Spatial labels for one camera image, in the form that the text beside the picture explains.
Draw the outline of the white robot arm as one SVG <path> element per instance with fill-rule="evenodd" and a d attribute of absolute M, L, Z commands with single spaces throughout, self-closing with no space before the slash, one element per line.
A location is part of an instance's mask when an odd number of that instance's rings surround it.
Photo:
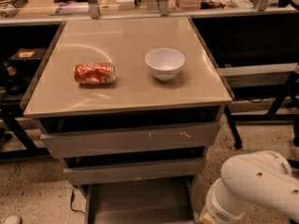
<path fill-rule="evenodd" d="M 209 188 L 199 220 L 235 224 L 254 205 L 275 210 L 299 222 L 299 179 L 276 151 L 233 156 Z"/>

